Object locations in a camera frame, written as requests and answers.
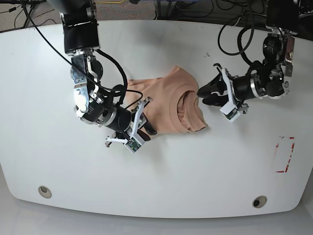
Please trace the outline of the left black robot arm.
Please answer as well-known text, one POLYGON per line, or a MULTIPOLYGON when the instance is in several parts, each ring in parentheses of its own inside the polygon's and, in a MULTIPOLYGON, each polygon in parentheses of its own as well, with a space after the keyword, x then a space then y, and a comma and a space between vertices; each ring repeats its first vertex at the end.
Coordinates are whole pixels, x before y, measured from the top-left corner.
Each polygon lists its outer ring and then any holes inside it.
POLYGON ((226 68, 215 63, 218 75, 197 92, 205 105, 219 107, 229 121, 247 112, 249 106, 246 101, 264 97, 280 99, 290 90, 285 77, 292 76, 294 35, 298 33, 300 1, 268 1, 265 23, 255 22, 251 1, 247 1, 247 6, 250 24, 241 29, 237 36, 239 51, 231 54, 240 55, 248 64, 246 74, 232 76, 226 68), (258 27, 266 27, 270 32, 262 45, 264 59, 251 61, 246 50, 258 27))

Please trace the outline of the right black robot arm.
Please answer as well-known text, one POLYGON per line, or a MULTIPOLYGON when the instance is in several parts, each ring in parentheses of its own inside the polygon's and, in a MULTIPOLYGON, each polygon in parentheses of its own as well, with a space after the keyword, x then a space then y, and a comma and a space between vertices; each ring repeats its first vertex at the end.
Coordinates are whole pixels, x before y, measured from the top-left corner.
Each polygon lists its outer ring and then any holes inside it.
POLYGON ((135 153, 155 135, 143 111, 152 101, 139 91, 129 90, 127 77, 120 64, 100 49, 96 4, 92 0, 50 0, 60 12, 64 32, 64 50, 71 57, 71 78, 74 82, 75 114, 83 122, 105 126, 114 131, 106 137, 106 146, 123 144, 135 153), (101 85, 103 67, 94 53, 111 61, 122 76, 122 84, 113 88, 101 85))

